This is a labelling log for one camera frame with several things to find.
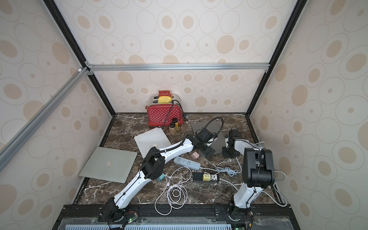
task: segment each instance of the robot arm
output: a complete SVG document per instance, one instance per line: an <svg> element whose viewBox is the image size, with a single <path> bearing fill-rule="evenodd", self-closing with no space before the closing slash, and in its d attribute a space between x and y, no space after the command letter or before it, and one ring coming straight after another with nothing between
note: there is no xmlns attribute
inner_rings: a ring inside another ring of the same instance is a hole
<svg viewBox="0 0 368 230"><path fill-rule="evenodd" d="M223 126L223 119L220 117L215 117L209 123L216 119L221 119ZM108 209L103 214L103 217L113 221L123 218L122 211L119 210L127 207L132 198L146 184L159 178L163 174L165 164L173 158L190 152L193 149L201 152L206 158L212 156L215 151L210 145L217 139L222 126L217 133L211 133L206 129L208 124L200 133L187 135L181 142L174 145L162 149L152 147L143 159L142 165L140 165L140 169L133 180L122 191L107 201Z"/></svg>
<svg viewBox="0 0 368 230"><path fill-rule="evenodd" d="M171 159L180 156L184 153L190 152L193 150L193 144L189 139L185 139L183 144L175 148L174 150L167 151L162 153L158 159L155 159L154 150L161 151L173 148L177 145L181 145L181 142L178 142L174 145L163 149L152 148L148 154L147 159L144 160L140 170L135 175L135 177L125 186L125 188L120 191L118 194L114 196L114 203L118 206L119 209L125 208L128 206L129 202L132 198L149 182L154 179L157 179L161 176L164 168L164 164L169 162Z"/></svg>
<svg viewBox="0 0 368 230"><path fill-rule="evenodd" d="M250 143L242 139L237 129L230 130L226 138L226 147L223 147L223 156L234 158L240 154L243 160L243 183L239 191L230 202L230 214L242 216L247 214L247 209L260 192L275 182L272 152L262 146Z"/></svg>
<svg viewBox="0 0 368 230"><path fill-rule="evenodd" d="M243 183L229 207L229 214L234 218L247 215L252 201L275 182L272 152L269 149L245 148L242 177Z"/></svg>

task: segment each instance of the power strip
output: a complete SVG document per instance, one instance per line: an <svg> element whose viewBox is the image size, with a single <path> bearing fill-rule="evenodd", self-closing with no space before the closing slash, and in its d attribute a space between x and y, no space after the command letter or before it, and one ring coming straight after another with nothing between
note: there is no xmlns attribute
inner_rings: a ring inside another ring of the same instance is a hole
<svg viewBox="0 0 368 230"><path fill-rule="evenodd" d="M205 181L203 180L203 174L204 173L201 173L201 172L196 172L196 173L193 173L193 182L196 182L196 183L212 183L212 184L216 184L220 181L220 175L219 174L211 174L211 180L209 181Z"/></svg>
<svg viewBox="0 0 368 230"><path fill-rule="evenodd" d="M185 158L181 158L179 156L177 156L174 159L174 163L178 164L178 165L181 165L181 166L186 166L186 167L188 167L190 169L194 169L196 171L198 171L201 167L200 163L192 161L192 160L188 160L188 159L185 159Z"/></svg>

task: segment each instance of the white cable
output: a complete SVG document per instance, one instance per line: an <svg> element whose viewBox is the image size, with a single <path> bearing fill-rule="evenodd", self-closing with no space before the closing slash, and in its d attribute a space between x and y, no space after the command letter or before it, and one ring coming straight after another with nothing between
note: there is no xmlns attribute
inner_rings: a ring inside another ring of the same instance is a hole
<svg viewBox="0 0 368 230"><path fill-rule="evenodd" d="M265 142L264 141L260 141L258 143L255 143L255 145L259 146L259 144L264 144Z"/></svg>
<svg viewBox="0 0 368 230"><path fill-rule="evenodd" d="M230 177L233 177L233 176L236 176L236 175L240 174L240 173L241 173L241 171L242 171L242 168L241 168L241 165L240 165L240 162L239 162L238 158L236 158L236 161L237 161L237 162L238 162L238 164L239 164L240 171L238 171L237 169L233 170L233 169L231 169L231 168L229 168L229 167L225 167L225 168L219 167L219 165L220 165L220 164L222 164L222 163L230 162L230 158L229 158L229 160L228 160L228 161L223 161L223 162L219 163L219 164L215 167L215 169L211 169L211 168L203 168L203 167L200 167L200 168L201 168L201 169L207 169L207 170L216 171L216 172L219 172L219 173L227 172L227 174L228 174Z"/></svg>
<svg viewBox="0 0 368 230"><path fill-rule="evenodd" d="M278 170L275 170L275 172L277 172L277 173L282 173L282 174L284 174L284 176L285 176L285 178L284 179L282 179L282 180L285 180L286 179L286 174L284 173L284 172L282 172L282 171L278 171ZM270 198L271 198L271 200L273 200L274 202L275 202L275 204L277 204L278 206L280 206L280 207L286 207L287 206L287 200L286 200L286 198L281 194L281 192L276 188L276 186L275 185L277 185L276 184L276 181L273 183L273 188L275 189L275 191L281 196L281 198L283 198L284 200L285 200L285 204L284 205L281 205L281 204L279 204L270 194L268 194L268 193L266 193L265 191L261 191L261 192L263 192L263 193L265 193L267 196L269 196Z"/></svg>
<svg viewBox="0 0 368 230"><path fill-rule="evenodd" d="M265 143L264 141L258 142L257 144L253 144L250 141L248 141L247 139L236 139L235 141L244 141L247 142L248 144L252 145L253 147L257 148L258 150L261 150L260 148L263 148L263 146L258 146L258 144L260 143Z"/></svg>
<svg viewBox="0 0 368 230"><path fill-rule="evenodd" d="M282 174L284 174L284 176L285 176L285 177L284 177L282 180L285 180L285 179L286 179L286 177L287 177L287 176L286 176L286 174L285 174L283 171L275 170L275 172L276 172L276 173L282 173Z"/></svg>
<svg viewBox="0 0 368 230"><path fill-rule="evenodd" d="M174 184L174 185L170 186L170 180L171 180L171 178L173 177L174 173L175 173L176 171L178 171L179 169L182 169L182 168L187 168L187 169L189 169L189 172L190 172L190 176L189 176L189 178L188 178L186 181L184 181L184 182L179 182L179 183L177 183L177 184ZM162 193L159 195L159 197L157 197L157 199L156 199L156 201L155 201L155 209L156 209L156 212L157 212L157 213L159 213L159 214L161 214L161 215L163 215L163 216L166 216L166 215L168 215L168 214L170 214L170 213L171 213L171 211L173 210L173 208L175 208L175 209L180 209L181 207L183 207L183 206L184 206L185 202L186 202L186 201L187 201L187 199L188 199L188 191L187 191L187 190L186 190L186 188L185 188L184 186L182 186L181 184L183 184L183 183L185 183L185 182L188 182L188 181L190 180L190 178L191 178L191 177L192 177L192 171L190 170L190 168L188 168L188 167L186 167L186 166L180 167L180 168L178 168L177 170L175 170L175 171L171 174L171 176L170 176L170 178L169 178L169 182L167 182L167 177L165 176L165 179L166 179L166 187L165 187L165 189L162 191ZM167 201L168 201L168 203L169 203L169 205L170 205L170 211L169 211L169 213L167 213L167 214L163 214L163 213L160 213L160 212L157 210L157 208L156 208L156 202L157 202L157 201L158 201L158 199L162 196L162 194L166 191L166 188L167 188L168 186L169 186L169 189L167 190L166 197L167 197ZM174 201L174 200L172 199L171 195L172 195L173 197L175 197L175 198L178 198L178 200L177 200L177 201ZM183 201L182 203L179 203L179 200L181 199L181 196L183 196L184 201ZM173 204L180 205L180 207L174 207L174 206L173 206Z"/></svg>
<svg viewBox="0 0 368 230"><path fill-rule="evenodd" d="M239 191L239 189L237 187L235 187L235 185L233 185L231 182L224 180L222 178L220 178L220 180L225 181L226 183L230 184L231 186L233 186L237 191Z"/></svg>
<svg viewBox="0 0 368 230"><path fill-rule="evenodd" d="M241 218L239 218L239 219L237 219L237 220L234 220L233 218L231 218L230 216L229 216L229 218L232 220L232 221L239 221Z"/></svg>

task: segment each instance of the metal rail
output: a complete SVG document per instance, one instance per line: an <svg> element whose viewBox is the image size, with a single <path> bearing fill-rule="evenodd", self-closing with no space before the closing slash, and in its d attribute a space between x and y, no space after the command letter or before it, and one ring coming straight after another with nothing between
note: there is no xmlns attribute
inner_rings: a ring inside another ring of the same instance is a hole
<svg viewBox="0 0 368 230"><path fill-rule="evenodd" d="M196 63L196 64L87 64L91 71L133 71L133 70L267 70L269 63Z"/></svg>
<svg viewBox="0 0 368 230"><path fill-rule="evenodd" d="M84 67L42 107L42 109L20 130L0 152L0 171L10 162L23 145L31 138L37 129L46 121L53 111L60 105L82 77L86 76L88 68Z"/></svg>

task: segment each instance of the vent grille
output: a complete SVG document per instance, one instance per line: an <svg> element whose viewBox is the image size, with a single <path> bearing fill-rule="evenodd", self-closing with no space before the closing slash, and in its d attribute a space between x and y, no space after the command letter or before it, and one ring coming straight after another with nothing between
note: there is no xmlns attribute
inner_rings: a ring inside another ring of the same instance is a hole
<svg viewBox="0 0 368 230"><path fill-rule="evenodd" d="M231 224L130 224L125 230L231 230Z"/></svg>
<svg viewBox="0 0 368 230"><path fill-rule="evenodd" d="M111 228L121 225L110 224ZM102 224L67 224L65 230L108 230ZM129 224L125 230L231 230L231 224Z"/></svg>

